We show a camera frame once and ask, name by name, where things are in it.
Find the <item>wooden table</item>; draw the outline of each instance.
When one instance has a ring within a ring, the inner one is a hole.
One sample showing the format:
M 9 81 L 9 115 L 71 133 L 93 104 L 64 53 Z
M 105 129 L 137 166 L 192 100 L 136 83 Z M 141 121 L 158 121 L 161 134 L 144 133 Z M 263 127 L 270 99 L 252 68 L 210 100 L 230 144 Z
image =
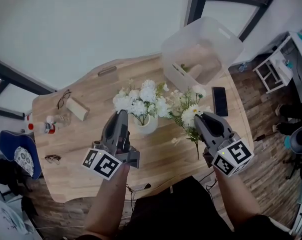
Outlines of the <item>wooden table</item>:
M 109 66 L 116 70 L 98 76 L 98 73 Z M 87 149 L 92 141 L 100 139 L 107 119 L 113 113 L 112 99 L 117 91 L 126 86 L 128 79 L 133 79 L 135 86 L 140 86 L 146 79 L 156 82 L 165 80 L 159 55 L 139 58 L 117 59 L 101 65 L 77 82 L 49 95 L 37 97 L 33 101 L 33 120 L 35 123 L 45 121 L 46 116 L 58 113 L 56 104 L 66 89 L 72 92 L 71 97 L 80 101 L 90 112 L 85 121 L 80 121 L 73 114 L 71 124 L 60 129 L 56 134 L 35 134 L 36 147 L 43 175 L 52 198 L 56 202 L 66 202 L 75 198 L 95 196 L 102 178 L 81 166 Z M 250 127 L 234 82 L 225 72 L 211 86 L 222 86 L 226 89 L 229 116 L 226 118 L 232 129 L 247 139 L 253 148 Z M 207 87 L 206 105 L 213 108 L 211 87 Z M 138 134 L 129 116 L 130 142 L 140 151 L 140 168 L 131 168 L 127 183 L 130 187 L 151 184 L 149 189 L 135 192 L 135 198 L 155 195 L 174 183 L 207 169 L 206 162 L 200 154 L 197 159 L 195 144 L 183 140 L 176 146 L 173 138 L 181 136 L 183 129 L 173 121 L 160 118 L 158 129 L 150 135 Z M 199 144 L 200 153 L 205 145 Z M 46 155 L 61 156 L 61 163 L 48 163 Z

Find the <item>floor plank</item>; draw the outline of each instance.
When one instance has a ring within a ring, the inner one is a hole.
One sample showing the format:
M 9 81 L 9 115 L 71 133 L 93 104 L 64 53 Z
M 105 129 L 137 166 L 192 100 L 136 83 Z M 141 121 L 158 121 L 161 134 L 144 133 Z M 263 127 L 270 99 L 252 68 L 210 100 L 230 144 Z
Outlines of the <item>floor plank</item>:
M 289 87 L 281 88 L 268 95 L 265 94 L 266 89 L 252 71 L 257 63 L 258 61 L 251 62 L 244 72 L 238 72 L 237 67 L 229 69 L 243 102 L 253 139 L 261 134 L 271 133 L 272 124 L 276 124 L 279 120 L 274 113 L 278 103 L 291 104 L 293 102 Z M 291 227 L 298 209 L 296 201 L 300 179 L 298 173 L 291 180 L 285 179 L 290 173 L 291 167 L 282 163 L 283 159 L 290 156 L 290 152 L 284 149 L 283 140 L 284 136 L 277 133 L 262 141 L 255 142 L 254 153 L 256 156 L 254 161 L 240 175 L 257 198 L 263 213 L 283 225 Z M 195 175 L 195 177 L 200 180 L 211 171 L 212 169 L 208 169 L 208 171 Z M 215 175 L 213 173 L 201 183 L 205 187 L 214 182 Z M 39 216 L 34 219 L 38 227 L 43 227 L 41 232 L 44 236 L 58 240 L 62 236 L 73 239 L 81 234 L 81 226 L 84 224 L 93 197 L 78 198 L 65 204 L 56 203 L 52 200 L 44 179 L 29 180 L 28 185 L 33 192 L 25 191 L 25 195 L 32 199 L 36 207 Z M 210 192 L 217 211 L 232 227 L 222 202 L 218 183 Z M 131 213 L 131 202 L 126 201 L 121 226 L 129 222 Z

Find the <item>person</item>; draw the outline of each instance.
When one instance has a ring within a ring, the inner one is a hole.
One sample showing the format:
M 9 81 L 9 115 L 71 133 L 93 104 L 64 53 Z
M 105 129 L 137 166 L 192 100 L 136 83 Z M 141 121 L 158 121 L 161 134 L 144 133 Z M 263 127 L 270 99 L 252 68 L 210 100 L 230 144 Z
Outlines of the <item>person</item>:
M 78 240 L 109 239 L 293 239 L 274 226 L 239 175 L 225 177 L 215 168 L 230 230 L 217 213 L 208 192 L 193 177 L 163 192 L 136 200 L 130 222 L 118 230 L 129 165 L 122 164 L 114 176 L 103 180 L 86 217 Z
M 282 105 L 279 104 L 275 110 L 275 114 L 277 116 L 284 116 L 286 118 L 296 118 L 300 119 L 301 121 L 296 123 L 279 123 L 272 125 L 272 131 L 274 133 L 280 132 L 284 135 L 292 135 L 297 129 L 302 127 L 302 103 L 297 105 Z

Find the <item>blue chair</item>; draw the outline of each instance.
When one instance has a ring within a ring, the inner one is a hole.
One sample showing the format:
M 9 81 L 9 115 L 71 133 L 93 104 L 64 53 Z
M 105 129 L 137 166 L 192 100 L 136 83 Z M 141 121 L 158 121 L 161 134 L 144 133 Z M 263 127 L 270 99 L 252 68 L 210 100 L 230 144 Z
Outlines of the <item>blue chair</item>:
M 25 148 L 31 154 L 34 163 L 34 174 L 32 179 L 37 180 L 42 173 L 42 168 L 37 155 L 36 145 L 32 137 L 23 133 L 6 130 L 1 131 L 0 150 L 8 161 L 14 161 L 15 150 L 19 146 Z

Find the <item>human arm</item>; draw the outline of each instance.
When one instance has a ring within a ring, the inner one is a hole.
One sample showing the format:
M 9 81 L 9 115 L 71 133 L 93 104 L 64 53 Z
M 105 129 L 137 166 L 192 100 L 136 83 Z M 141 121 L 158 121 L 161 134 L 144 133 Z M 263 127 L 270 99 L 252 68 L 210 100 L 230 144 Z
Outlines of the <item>human arm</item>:
M 225 210 L 234 228 L 261 213 L 259 204 L 239 175 L 226 177 L 214 168 Z
M 129 170 L 129 165 L 122 164 L 110 180 L 103 180 L 87 214 L 84 234 L 102 240 L 115 236 L 122 217 Z

